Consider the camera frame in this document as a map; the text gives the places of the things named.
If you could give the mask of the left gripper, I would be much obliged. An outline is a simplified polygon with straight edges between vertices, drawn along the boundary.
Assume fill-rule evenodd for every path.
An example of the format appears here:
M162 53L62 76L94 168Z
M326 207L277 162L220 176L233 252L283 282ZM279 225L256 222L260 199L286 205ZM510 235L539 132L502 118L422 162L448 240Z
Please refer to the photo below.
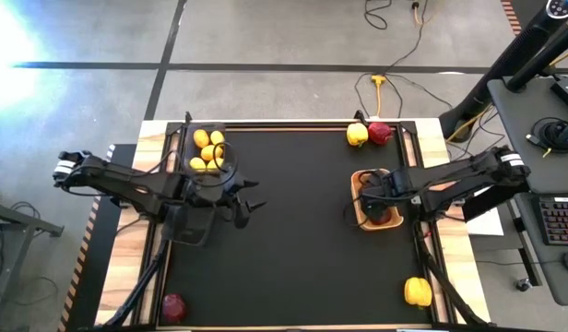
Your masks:
M194 175L191 179L193 186L191 193L191 205L196 208L225 208L222 218L232 219L237 229L245 228L251 218L251 214L263 207L266 202L250 203L238 202L236 190L251 188L259 185L259 182L249 180L244 176L235 179L236 171L210 172Z

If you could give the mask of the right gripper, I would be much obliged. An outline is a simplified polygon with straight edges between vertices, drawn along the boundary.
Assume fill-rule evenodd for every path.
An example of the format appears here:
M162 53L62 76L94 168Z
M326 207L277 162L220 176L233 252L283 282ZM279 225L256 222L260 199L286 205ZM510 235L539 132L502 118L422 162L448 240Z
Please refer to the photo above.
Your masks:
M390 207L398 202L408 201L409 192L400 192L395 187L393 175L386 170L364 171L360 174L361 210L369 221L388 218Z

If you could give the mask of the orange wooden basket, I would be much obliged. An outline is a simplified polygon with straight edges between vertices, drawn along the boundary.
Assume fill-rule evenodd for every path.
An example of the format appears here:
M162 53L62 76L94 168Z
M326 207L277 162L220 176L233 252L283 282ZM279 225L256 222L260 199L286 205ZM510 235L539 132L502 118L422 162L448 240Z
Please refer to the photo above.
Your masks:
M388 230L392 228L396 228L400 226L404 218L399 213L397 207L390 207L391 214L395 217L395 224L392 226L379 226L376 225L376 221L369 221L367 217L364 215L362 210L362 203L360 201L360 190L367 184L367 181L370 177L370 172L381 172L381 173L388 173L386 169L370 169L370 170L361 170L354 172L350 177L350 192L352 197L351 206L354 209L353 214L355 215L356 223L355 225L361 228L364 231L382 231Z

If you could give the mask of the narrow black mesh basket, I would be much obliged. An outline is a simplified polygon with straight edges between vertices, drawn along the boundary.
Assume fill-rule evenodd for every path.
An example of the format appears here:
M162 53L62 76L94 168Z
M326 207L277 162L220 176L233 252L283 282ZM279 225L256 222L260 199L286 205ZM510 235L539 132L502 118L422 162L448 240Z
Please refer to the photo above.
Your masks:
M184 157L183 157L183 158L184 158L184 161L186 162L187 169L190 170L190 171L193 171L193 172L196 172L196 171L192 170L192 169L189 167L189 160L190 160L191 158L194 158L194 157L201 158L201 157L200 157L201 149L198 148L198 147L195 145L195 142L194 142L194 140L193 140L193 133L194 133L194 131L197 130L197 129L204 129L204 130L208 133L209 136L210 136L210 134L211 134L213 131L216 131L216 130L219 130L219 131L221 131L221 132L223 133L223 135L224 135L224 137L225 137L225 141L224 141L223 144L221 144L221 145L222 145L222 148L223 148L222 159L225 160L225 149L226 149L226 144L225 144L225 142L226 142L225 125L224 125L223 123L193 123L193 124L190 124L190 125L188 126L187 132L186 132L186 137L185 137L185 151L184 151Z

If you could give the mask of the yellow bell pepper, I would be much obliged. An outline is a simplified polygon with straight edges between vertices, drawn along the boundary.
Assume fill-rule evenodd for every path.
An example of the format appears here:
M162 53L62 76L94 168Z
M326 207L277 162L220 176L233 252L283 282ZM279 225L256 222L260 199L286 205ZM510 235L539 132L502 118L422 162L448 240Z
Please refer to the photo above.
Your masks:
M360 147L369 139L368 128L362 123L349 124L346 137L351 146Z
M432 288L423 278L412 277L407 279L404 286L404 299L410 305L428 307L432 304Z

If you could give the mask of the wide black mesh basket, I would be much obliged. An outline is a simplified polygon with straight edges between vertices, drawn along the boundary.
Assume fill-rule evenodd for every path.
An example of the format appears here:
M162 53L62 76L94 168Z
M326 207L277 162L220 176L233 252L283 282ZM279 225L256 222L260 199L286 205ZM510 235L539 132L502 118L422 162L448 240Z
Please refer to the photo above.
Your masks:
M170 206L164 220L164 239L190 246L203 246L210 234L216 211L213 207Z

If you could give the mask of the white paper sheet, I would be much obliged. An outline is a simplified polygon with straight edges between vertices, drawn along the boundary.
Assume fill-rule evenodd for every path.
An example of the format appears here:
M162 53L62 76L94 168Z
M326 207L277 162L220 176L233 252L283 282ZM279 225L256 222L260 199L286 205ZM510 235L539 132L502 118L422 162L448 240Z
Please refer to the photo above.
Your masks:
M484 212L474 219L470 219L466 225L469 235L504 236L497 207Z

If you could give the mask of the black diagonal support beam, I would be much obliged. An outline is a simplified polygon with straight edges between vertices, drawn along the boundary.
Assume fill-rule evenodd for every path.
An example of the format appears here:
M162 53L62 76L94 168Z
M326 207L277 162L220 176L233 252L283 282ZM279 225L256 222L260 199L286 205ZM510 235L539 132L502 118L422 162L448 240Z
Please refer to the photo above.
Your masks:
M462 212L465 222L484 214L485 212L509 201L514 195L529 191L527 184L517 186L493 185L481 194L471 196L465 200Z

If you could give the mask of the black desk leg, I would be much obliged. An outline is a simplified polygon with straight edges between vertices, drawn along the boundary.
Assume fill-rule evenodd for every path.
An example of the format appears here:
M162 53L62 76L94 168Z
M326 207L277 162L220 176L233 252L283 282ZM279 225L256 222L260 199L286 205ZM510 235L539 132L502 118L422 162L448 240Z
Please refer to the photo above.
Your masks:
M526 227L522 221L521 214L518 208L513 204L508 204L509 212L512 216L512 222L515 227L515 231L518 234L521 247L518 249L518 253L522 259L521 265L524 267L527 278L530 279L533 287L539 287L542 285L542 280L538 273L538 263L534 261L534 258L530 252L530 242L528 241L526 234Z

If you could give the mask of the black platform with hazard stripes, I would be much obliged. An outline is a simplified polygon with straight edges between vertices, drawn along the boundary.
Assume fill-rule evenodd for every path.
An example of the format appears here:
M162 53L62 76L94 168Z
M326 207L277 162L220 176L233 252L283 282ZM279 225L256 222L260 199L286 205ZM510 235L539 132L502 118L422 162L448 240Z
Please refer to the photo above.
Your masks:
M117 207L108 197L92 199L57 332L102 325L125 301L142 267L148 225L117 230L136 217L132 208Z

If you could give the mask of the black backlit keyboard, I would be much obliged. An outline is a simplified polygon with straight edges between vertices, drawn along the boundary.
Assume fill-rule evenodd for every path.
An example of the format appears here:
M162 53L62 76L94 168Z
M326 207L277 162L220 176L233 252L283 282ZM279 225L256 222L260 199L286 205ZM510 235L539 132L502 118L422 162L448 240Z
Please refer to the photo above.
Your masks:
M539 226L547 245L568 245L568 196L538 199Z

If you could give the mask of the black tower fan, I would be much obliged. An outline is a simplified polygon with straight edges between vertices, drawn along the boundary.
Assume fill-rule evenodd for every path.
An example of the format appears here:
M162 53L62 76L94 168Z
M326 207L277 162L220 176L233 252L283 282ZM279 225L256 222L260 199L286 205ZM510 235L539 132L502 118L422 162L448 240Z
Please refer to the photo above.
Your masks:
M454 109L439 117L444 139L468 140L475 122L491 107L488 82L518 72L567 20L568 0L548 0L542 5L469 94Z

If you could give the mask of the black monitor pole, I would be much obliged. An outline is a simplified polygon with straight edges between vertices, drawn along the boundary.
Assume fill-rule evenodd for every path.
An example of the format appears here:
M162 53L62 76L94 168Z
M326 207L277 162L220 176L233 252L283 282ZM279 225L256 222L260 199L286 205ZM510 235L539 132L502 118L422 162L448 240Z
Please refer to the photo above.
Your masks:
M506 87L511 91L521 89L529 80L547 68L551 62L567 49L568 28L509 79L506 83Z

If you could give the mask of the grey metal stand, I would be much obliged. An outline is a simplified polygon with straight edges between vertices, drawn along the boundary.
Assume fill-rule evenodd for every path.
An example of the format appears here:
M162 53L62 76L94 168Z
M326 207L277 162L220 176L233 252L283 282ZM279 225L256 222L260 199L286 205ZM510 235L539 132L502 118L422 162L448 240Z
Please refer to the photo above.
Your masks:
M0 204L0 318L6 306L13 303L20 270L30 245L39 234L60 237L64 228L41 219L29 202L12 207Z

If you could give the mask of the hazard stripe floor tape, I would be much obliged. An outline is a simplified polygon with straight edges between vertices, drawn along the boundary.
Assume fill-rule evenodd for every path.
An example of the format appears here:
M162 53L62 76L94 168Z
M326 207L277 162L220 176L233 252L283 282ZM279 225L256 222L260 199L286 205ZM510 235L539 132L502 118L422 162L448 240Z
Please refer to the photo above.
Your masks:
M514 35L519 35L522 31L522 25L514 11L513 2L511 0L500 0L500 3Z

